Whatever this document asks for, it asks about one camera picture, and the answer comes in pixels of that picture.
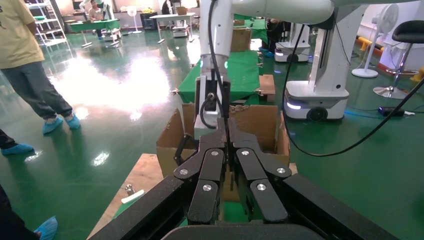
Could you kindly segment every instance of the person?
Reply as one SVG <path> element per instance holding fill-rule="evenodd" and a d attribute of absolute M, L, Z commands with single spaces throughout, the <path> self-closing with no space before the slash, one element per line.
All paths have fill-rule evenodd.
<path fill-rule="evenodd" d="M 11 203 L 0 185 L 0 234 L 3 240 L 52 240 L 58 231 L 56 217 L 51 217 L 35 231 L 25 227 L 25 222 L 12 210 Z"/>
<path fill-rule="evenodd" d="M 276 44 L 280 41 L 282 33 L 290 30 L 290 23 L 268 18 L 266 20 L 266 29 L 268 42 L 262 41 L 262 47 L 260 47 L 259 50 L 261 52 L 266 52 L 266 57 L 273 58 L 276 52 Z"/>
<path fill-rule="evenodd" d="M 89 2 L 91 3 L 91 0 L 83 0 L 79 4 L 79 8 L 81 9 L 83 13 L 86 12 L 86 5 Z M 113 19 L 111 14 L 112 2 L 110 0 L 95 0 L 95 2 L 97 4 L 97 7 L 101 9 L 101 12 L 103 13 L 103 18 L 105 18 L 106 12 L 107 12 L 107 16 L 109 17 L 109 19 Z"/>
<path fill-rule="evenodd" d="M 42 133 L 55 130 L 65 118 L 71 129 L 80 126 L 72 107 L 46 76 L 44 55 L 35 38 L 37 24 L 22 0 L 0 0 L 0 71 L 15 92 L 45 120 Z"/>
<path fill-rule="evenodd" d="M 33 146 L 16 143 L 13 138 L 8 136 L 3 130 L 0 129 L 0 149 L 1 154 L 11 155 L 11 154 L 24 154 L 34 150 Z"/>
<path fill-rule="evenodd" d="M 88 11 L 88 16 L 90 17 L 91 21 L 100 21 L 103 19 L 102 10 L 97 6 L 96 0 L 91 0 L 91 8 Z M 99 40 L 102 40 L 102 30 L 96 29 L 97 37 Z"/>

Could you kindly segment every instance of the black stool seat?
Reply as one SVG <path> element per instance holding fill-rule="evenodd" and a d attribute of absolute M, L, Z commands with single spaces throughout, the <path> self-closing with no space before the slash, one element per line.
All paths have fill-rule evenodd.
<path fill-rule="evenodd" d="M 424 44 L 424 21 L 413 20 L 401 23 L 396 27 L 391 38 L 402 43 Z"/>

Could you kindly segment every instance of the white table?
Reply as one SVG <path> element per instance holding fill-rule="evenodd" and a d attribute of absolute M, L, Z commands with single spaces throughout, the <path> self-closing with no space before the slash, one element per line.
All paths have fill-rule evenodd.
<path fill-rule="evenodd" d="M 161 35 L 161 27 L 159 26 L 159 22 L 165 22 L 165 21 L 178 21 L 178 20 L 188 20 L 190 23 L 190 42 L 193 41 L 193 28 L 192 28 L 192 16 L 195 15 L 194 12 L 187 12 L 186 15 L 178 15 L 178 14 L 165 14 L 165 15 L 156 15 L 151 16 L 150 19 L 156 19 L 157 23 L 157 31 L 159 32 L 159 41 L 157 44 L 161 44 L 165 41 L 165 39 L 162 39 Z"/>

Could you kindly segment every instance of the blue shoe cover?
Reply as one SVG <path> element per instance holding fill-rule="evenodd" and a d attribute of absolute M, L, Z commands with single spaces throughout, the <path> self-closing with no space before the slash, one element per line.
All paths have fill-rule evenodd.
<path fill-rule="evenodd" d="M 41 226 L 39 226 L 34 231 L 34 233 L 41 233 L 40 240 L 52 240 L 55 237 L 57 231 L 58 221 L 56 220 L 56 216 L 53 216 L 41 224 Z"/>
<path fill-rule="evenodd" d="M 267 58 L 273 58 L 274 57 L 274 53 L 269 51 L 269 52 L 265 53 L 265 57 L 267 57 Z"/>
<path fill-rule="evenodd" d="M 71 120 L 68 120 L 68 117 L 66 117 L 65 121 L 69 125 L 70 129 L 77 129 L 80 127 L 80 120 L 77 116 L 75 116 L 75 114 L 73 115 L 73 118 L 71 118 Z"/>
<path fill-rule="evenodd" d="M 31 152 L 32 150 L 34 150 L 33 146 L 21 143 L 8 149 L 2 149 L 1 154 L 3 155 L 24 154 L 24 153 Z"/>
<path fill-rule="evenodd" d="M 44 123 L 44 126 L 42 126 L 42 134 L 48 134 L 55 130 L 59 125 L 63 122 L 62 118 L 57 117 L 56 120 L 53 123 Z"/>

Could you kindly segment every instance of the green cloth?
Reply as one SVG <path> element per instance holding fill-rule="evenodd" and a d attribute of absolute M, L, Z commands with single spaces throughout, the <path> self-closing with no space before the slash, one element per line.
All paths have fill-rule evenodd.
<path fill-rule="evenodd" d="M 240 14 L 234 14 L 234 20 L 248 20 L 253 18 L 252 16 L 245 16 Z"/>
<path fill-rule="evenodd" d="M 96 30 L 96 29 L 119 29 L 120 24 L 117 19 L 106 20 L 106 21 L 94 21 L 92 23 L 76 22 L 69 24 L 70 28 L 74 32 L 82 32 L 85 30 Z"/>
<path fill-rule="evenodd" d="M 231 81 L 231 102 L 247 98 L 245 104 L 259 104 L 259 68 L 256 51 L 231 52 L 228 59 L 228 78 Z M 188 73 L 178 87 L 179 96 L 184 103 L 195 102 L 196 78 L 200 76 L 200 63 Z"/>
<path fill-rule="evenodd" d="M 128 202 L 127 204 L 122 204 L 118 211 L 116 212 L 113 218 L 119 216 L 122 212 L 124 212 L 127 208 L 129 208 L 133 203 L 136 202 L 137 199 Z M 249 219 L 245 215 L 245 211 L 243 210 L 243 206 L 239 202 L 224 202 L 224 220 L 228 223 L 248 223 Z M 187 219 L 185 219 L 181 226 L 187 226 Z"/>
<path fill-rule="evenodd" d="M 250 28 L 252 29 L 252 39 L 261 39 L 265 43 L 268 43 L 267 29 L 265 28 L 265 19 L 255 19 L 254 21 L 245 20 L 244 25 L 235 25 L 234 28 Z"/>

